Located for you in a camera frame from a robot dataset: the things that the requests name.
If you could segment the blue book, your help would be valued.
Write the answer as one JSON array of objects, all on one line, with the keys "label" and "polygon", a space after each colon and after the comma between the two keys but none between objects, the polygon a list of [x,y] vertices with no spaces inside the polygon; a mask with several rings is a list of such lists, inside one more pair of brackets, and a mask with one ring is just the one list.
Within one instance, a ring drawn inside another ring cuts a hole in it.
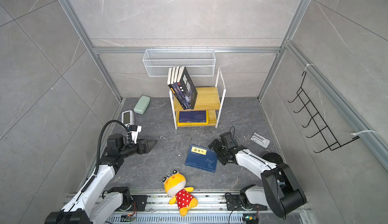
[{"label": "blue book", "polygon": [[213,150],[192,144],[185,165],[215,173],[217,161],[217,154]]}]

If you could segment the yellow cartoon book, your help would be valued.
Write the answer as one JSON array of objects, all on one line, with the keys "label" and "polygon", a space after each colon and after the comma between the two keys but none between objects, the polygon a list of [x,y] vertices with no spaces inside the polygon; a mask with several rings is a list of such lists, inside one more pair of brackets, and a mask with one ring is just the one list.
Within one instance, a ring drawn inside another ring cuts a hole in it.
[{"label": "yellow cartoon book", "polygon": [[209,124],[209,116],[208,116],[208,122],[207,123],[179,123],[177,122],[177,125],[179,127],[188,127],[188,126],[206,126]]}]

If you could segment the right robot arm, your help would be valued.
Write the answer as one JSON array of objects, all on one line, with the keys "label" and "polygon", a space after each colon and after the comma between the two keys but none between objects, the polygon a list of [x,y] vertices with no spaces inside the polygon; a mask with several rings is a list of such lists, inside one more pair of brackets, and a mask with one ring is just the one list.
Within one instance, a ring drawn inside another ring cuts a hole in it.
[{"label": "right robot arm", "polygon": [[268,207],[279,218],[285,218],[307,203],[307,198],[291,167],[277,153],[255,155],[247,147],[237,144],[231,132],[223,133],[208,148],[213,150],[221,164],[234,163],[255,174],[263,187],[246,186],[239,191],[236,209]]}]

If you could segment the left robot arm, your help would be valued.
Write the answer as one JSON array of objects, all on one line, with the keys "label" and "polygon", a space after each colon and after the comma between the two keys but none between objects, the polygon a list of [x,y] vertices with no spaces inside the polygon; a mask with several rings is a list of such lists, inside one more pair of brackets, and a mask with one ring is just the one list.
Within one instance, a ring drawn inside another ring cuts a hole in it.
[{"label": "left robot arm", "polygon": [[[126,135],[112,134],[107,139],[105,155],[101,155],[104,132],[112,124],[119,124]],[[120,121],[110,120],[102,128],[97,147],[94,172],[82,188],[60,211],[50,213],[46,224],[103,224],[116,210],[135,208],[135,202],[128,187],[113,187],[96,205],[99,196],[111,179],[118,173],[124,159],[135,154],[147,154],[157,140],[139,139],[140,126],[126,126]]]}]

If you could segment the white metal phone stand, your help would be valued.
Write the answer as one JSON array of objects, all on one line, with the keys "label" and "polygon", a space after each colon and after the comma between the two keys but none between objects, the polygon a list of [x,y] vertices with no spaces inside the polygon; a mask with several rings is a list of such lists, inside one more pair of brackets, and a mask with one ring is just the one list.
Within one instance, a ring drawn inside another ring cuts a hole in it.
[{"label": "white metal phone stand", "polygon": [[268,139],[264,138],[263,136],[260,136],[257,133],[254,133],[252,135],[251,140],[263,148],[267,148],[270,144],[270,141]]}]

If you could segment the white digital clock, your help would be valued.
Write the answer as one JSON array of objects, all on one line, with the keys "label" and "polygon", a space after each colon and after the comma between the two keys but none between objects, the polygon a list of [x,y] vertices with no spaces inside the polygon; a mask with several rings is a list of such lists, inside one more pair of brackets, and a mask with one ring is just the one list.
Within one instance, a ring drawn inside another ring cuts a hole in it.
[{"label": "white digital clock", "polygon": [[134,125],[134,113],[132,110],[124,111],[121,114],[121,122],[125,126]]}]

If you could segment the mint green case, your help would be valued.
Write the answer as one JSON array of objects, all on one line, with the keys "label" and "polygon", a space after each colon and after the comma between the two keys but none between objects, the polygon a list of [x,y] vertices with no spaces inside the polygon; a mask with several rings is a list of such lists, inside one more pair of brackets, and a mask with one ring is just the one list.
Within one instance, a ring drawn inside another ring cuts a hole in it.
[{"label": "mint green case", "polygon": [[151,101],[150,97],[142,95],[139,98],[137,104],[135,105],[133,112],[136,114],[143,115],[145,113],[147,107],[149,106],[150,101]]}]

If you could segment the yellow frog plush toy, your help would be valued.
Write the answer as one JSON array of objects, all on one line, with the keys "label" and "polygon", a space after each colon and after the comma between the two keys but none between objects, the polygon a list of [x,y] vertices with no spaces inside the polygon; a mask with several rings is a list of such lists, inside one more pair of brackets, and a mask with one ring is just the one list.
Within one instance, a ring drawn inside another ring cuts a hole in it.
[{"label": "yellow frog plush toy", "polygon": [[197,207],[198,200],[192,195],[194,188],[186,186],[186,178],[177,169],[173,170],[172,175],[163,178],[163,184],[166,194],[171,198],[169,204],[177,204],[182,217]]}]

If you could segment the black-haired doll plush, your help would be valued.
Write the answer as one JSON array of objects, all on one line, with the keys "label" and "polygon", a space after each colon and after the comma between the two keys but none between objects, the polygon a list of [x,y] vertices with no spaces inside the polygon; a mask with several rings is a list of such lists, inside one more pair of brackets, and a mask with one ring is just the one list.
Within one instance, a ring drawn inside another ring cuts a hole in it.
[{"label": "black-haired doll plush", "polygon": [[274,163],[274,164],[281,164],[284,163],[284,160],[281,155],[275,152],[269,152],[262,156],[262,158],[268,162]]}]

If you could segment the white wooden two-tier shelf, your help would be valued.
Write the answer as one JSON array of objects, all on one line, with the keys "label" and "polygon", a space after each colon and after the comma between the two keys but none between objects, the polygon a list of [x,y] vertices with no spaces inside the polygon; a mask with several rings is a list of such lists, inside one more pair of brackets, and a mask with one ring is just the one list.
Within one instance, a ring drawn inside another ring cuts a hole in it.
[{"label": "white wooden two-tier shelf", "polygon": [[[206,110],[209,118],[207,126],[217,128],[226,95],[226,86],[221,69],[219,68],[217,70],[215,87],[197,87],[197,91],[198,96],[194,111]],[[171,90],[169,90],[169,98],[171,102],[174,127],[177,130],[178,128],[181,128],[181,126],[178,125],[179,113],[181,111],[187,112],[190,110],[184,110],[181,107],[179,102],[175,100],[176,97]]]}]

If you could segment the black upright book on shelf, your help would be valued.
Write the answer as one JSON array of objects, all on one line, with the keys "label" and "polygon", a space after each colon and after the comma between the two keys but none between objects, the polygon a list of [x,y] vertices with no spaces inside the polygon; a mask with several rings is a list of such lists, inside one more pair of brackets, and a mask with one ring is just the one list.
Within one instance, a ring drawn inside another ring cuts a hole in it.
[{"label": "black upright book on shelf", "polygon": [[176,89],[175,89],[175,85],[173,83],[173,76],[174,76],[174,69],[175,67],[170,67],[169,68],[169,71],[168,71],[168,79],[167,79],[167,85],[169,86],[170,90],[172,91],[173,95],[176,97],[177,101],[179,102],[179,104],[181,105],[181,107],[183,108],[184,105],[182,104],[180,98],[179,98],[179,94],[177,93]]}]

